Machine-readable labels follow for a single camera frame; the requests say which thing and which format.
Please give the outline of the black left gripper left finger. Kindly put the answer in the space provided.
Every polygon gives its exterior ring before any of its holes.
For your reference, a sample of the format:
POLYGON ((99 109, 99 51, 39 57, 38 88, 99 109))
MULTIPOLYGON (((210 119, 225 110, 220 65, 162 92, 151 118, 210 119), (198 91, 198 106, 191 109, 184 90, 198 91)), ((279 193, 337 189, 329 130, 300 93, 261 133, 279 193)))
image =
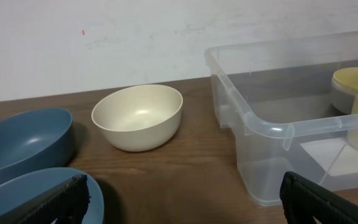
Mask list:
POLYGON ((0 215, 0 223, 81 223, 90 203, 87 175, 74 175, 0 215))

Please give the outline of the white small bowl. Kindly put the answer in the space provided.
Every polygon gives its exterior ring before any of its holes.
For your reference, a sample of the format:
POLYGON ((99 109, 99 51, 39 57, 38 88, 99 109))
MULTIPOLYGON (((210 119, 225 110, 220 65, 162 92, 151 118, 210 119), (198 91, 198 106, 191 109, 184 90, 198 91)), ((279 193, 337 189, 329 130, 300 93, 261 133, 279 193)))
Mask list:
POLYGON ((341 91, 343 93, 346 93, 348 95, 355 95, 357 93, 357 89, 351 88, 346 85, 342 85, 335 81, 334 79, 331 80, 331 86, 336 89, 337 91, 341 91))

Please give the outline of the cream bowl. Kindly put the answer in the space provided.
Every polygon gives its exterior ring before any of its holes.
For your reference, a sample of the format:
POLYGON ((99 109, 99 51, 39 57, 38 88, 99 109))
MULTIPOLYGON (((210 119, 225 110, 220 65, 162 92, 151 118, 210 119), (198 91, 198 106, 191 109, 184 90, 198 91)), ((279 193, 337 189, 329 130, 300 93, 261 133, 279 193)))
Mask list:
POLYGON ((155 149, 169 141, 180 121, 183 97, 166 85, 138 85, 103 98, 91 119, 114 147, 128 152, 155 149))

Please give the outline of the dark blue bowl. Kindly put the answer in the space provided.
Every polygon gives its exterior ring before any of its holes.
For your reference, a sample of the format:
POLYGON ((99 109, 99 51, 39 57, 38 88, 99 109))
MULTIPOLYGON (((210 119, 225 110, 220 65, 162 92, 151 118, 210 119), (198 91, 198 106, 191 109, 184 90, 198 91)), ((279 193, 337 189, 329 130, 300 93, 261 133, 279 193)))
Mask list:
POLYGON ((0 120, 0 185, 18 176, 67 163, 76 148, 73 116, 44 108, 0 120))
MULTIPOLYGON (((64 180, 84 172, 69 167, 54 167, 37 170, 0 185, 0 215, 64 180)), ((83 223, 104 223, 104 199, 101 188, 92 176, 88 176, 87 186, 91 196, 83 223)))

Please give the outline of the grey small bowl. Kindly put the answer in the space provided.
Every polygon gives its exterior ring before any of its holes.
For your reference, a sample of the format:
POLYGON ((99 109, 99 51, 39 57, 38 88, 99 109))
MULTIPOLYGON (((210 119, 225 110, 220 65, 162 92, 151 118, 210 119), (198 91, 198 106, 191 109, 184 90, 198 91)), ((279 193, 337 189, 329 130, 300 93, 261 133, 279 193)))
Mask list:
POLYGON ((331 90, 331 103, 344 114, 351 114, 354 102, 354 95, 348 95, 336 89, 331 90))

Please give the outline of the yellow small bowl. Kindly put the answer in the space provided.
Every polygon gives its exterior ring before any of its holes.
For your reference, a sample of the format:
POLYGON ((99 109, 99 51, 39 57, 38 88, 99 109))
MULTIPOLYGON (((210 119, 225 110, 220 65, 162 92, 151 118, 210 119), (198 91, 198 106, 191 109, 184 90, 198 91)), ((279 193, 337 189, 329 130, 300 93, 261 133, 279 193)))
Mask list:
POLYGON ((358 90, 358 67, 342 68, 334 72, 333 80, 347 91, 358 90))

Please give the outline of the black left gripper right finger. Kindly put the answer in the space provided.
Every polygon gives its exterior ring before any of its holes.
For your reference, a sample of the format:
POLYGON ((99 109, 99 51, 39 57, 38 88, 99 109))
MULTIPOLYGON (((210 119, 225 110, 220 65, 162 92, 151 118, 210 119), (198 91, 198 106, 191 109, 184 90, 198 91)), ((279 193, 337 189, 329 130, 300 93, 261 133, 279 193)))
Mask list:
POLYGON ((358 206, 296 172, 284 174, 280 187, 289 224, 358 224, 358 206))

